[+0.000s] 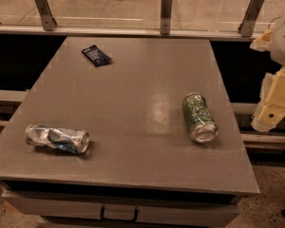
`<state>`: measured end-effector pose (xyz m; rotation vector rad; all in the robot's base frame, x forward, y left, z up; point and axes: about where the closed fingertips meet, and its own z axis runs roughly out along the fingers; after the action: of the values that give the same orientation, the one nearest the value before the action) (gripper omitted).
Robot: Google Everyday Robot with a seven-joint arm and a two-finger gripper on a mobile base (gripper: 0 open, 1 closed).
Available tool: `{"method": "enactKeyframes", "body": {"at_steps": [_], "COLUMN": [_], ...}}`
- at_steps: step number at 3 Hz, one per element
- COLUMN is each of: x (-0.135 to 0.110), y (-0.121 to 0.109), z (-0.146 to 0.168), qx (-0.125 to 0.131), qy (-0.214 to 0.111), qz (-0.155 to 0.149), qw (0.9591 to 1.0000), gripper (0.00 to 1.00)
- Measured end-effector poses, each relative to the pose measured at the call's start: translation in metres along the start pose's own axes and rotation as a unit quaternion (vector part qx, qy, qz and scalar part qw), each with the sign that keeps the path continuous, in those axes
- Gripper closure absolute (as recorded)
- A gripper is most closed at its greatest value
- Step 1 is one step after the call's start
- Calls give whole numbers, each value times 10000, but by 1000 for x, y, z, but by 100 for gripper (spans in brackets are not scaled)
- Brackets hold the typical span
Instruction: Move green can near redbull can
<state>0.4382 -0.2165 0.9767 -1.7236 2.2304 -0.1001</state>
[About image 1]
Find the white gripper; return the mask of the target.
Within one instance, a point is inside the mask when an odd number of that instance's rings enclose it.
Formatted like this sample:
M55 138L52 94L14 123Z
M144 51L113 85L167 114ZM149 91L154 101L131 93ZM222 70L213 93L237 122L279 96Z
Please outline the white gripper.
M258 132L276 128L285 117L285 12L274 29L267 29L250 45L256 51L271 51L273 61L283 65L276 73L266 73L260 90L251 126Z

